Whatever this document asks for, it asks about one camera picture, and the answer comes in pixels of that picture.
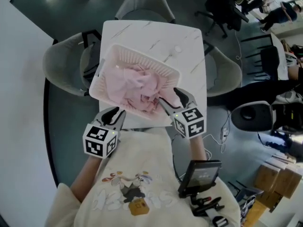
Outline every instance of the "marble table top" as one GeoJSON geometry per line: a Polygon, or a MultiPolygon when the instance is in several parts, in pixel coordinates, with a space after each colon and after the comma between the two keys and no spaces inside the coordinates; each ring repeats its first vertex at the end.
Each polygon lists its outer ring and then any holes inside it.
{"type": "MultiPolygon", "coordinates": [[[[194,95],[206,120],[206,72],[202,33],[197,28],[140,20],[110,20],[103,24],[100,60],[112,44],[143,52],[177,69],[178,87],[194,95]]],[[[100,111],[110,105],[99,102],[100,111]]],[[[170,126],[127,113],[124,129],[170,126]]]]}

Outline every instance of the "white laundry basket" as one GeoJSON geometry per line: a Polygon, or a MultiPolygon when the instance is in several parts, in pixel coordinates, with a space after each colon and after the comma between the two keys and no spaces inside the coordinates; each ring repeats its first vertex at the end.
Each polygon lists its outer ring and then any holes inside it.
{"type": "Polygon", "coordinates": [[[102,102],[105,102],[112,106],[119,106],[126,111],[135,115],[150,119],[159,120],[163,118],[166,120],[167,115],[162,107],[157,106],[152,112],[140,111],[131,105],[120,105],[109,99],[107,95],[107,89],[105,84],[105,77],[103,75],[104,70],[107,67],[115,67],[116,65],[135,65],[140,64],[146,69],[151,69],[157,72],[159,75],[166,77],[168,80],[163,88],[174,88],[178,85],[180,79],[180,73],[176,69],[166,65],[165,63],[151,58],[141,52],[132,50],[119,44],[113,44],[106,52],[104,58],[100,58],[99,67],[95,73],[91,86],[89,88],[89,94],[102,102]]]}

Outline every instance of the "black and white marker cube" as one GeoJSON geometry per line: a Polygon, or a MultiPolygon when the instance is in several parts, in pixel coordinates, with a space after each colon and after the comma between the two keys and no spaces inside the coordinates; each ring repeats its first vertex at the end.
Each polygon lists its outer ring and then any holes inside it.
{"type": "Polygon", "coordinates": [[[176,130],[190,139],[206,131],[205,119],[197,107],[184,109],[172,115],[176,130]]]}
{"type": "Polygon", "coordinates": [[[83,134],[84,153],[107,158],[117,147],[118,132],[88,124],[83,134]]]}

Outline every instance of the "cardboard box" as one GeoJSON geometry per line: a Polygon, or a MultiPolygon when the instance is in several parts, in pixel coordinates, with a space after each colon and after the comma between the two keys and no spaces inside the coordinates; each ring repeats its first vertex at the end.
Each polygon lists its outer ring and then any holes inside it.
{"type": "Polygon", "coordinates": [[[275,183],[274,191],[290,199],[303,176],[303,168],[289,164],[281,170],[275,183]]]}
{"type": "Polygon", "coordinates": [[[289,158],[287,156],[281,157],[281,156],[273,155],[273,158],[275,158],[275,159],[277,159],[279,161],[282,161],[282,162],[284,162],[286,164],[289,164],[289,163],[293,163],[294,164],[294,163],[296,163],[296,160],[291,159],[291,158],[289,158]]]}
{"type": "Polygon", "coordinates": [[[279,161],[279,160],[277,160],[277,159],[275,159],[273,157],[267,159],[265,162],[268,163],[268,164],[270,164],[270,165],[272,165],[272,166],[275,166],[275,167],[278,167],[280,169],[283,169],[283,170],[287,166],[287,164],[285,164],[284,162],[281,162],[281,161],[279,161]]]}
{"type": "Polygon", "coordinates": [[[257,223],[258,219],[265,212],[266,209],[267,209],[266,206],[264,206],[262,203],[260,203],[259,201],[256,200],[254,205],[252,206],[252,208],[249,210],[248,214],[246,215],[244,227],[254,226],[257,223]]]}
{"type": "Polygon", "coordinates": [[[287,156],[286,156],[284,153],[280,152],[280,151],[277,152],[277,153],[275,154],[275,156],[287,158],[287,156]]]}
{"type": "Polygon", "coordinates": [[[255,187],[267,192],[273,191],[280,170],[278,167],[263,163],[258,170],[255,187]]]}
{"type": "Polygon", "coordinates": [[[286,153],[286,156],[287,156],[288,159],[292,159],[294,161],[294,163],[297,162],[297,159],[295,157],[289,155],[288,153],[286,153]]]}
{"type": "Polygon", "coordinates": [[[282,196],[277,192],[263,192],[257,196],[257,200],[270,210],[274,210],[281,199],[282,196]]]}

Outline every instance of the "pink towel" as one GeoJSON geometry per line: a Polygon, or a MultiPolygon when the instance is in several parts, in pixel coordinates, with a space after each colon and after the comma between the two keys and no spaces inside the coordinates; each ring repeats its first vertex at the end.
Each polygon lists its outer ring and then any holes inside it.
{"type": "Polygon", "coordinates": [[[108,97],[118,104],[131,105],[140,111],[151,112],[157,107],[158,98],[165,98],[178,105],[179,97],[172,88],[163,88],[167,79],[140,65],[108,68],[105,71],[108,97]]]}

